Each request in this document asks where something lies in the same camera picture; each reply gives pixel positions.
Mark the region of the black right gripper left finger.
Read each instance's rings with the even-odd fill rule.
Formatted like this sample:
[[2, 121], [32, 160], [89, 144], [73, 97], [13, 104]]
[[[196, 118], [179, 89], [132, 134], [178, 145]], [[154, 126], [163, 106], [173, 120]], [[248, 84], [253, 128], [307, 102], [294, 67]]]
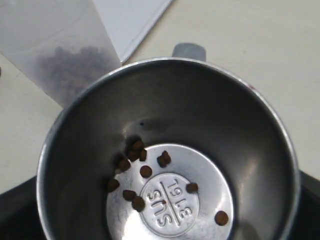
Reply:
[[36, 202], [36, 177], [0, 195], [0, 238], [44, 240]]

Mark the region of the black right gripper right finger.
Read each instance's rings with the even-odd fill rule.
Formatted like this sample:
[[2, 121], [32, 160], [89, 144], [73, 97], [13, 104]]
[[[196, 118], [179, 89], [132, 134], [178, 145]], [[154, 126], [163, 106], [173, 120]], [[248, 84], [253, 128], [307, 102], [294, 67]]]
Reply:
[[301, 171], [301, 198], [296, 223], [297, 240], [320, 239], [320, 181]]

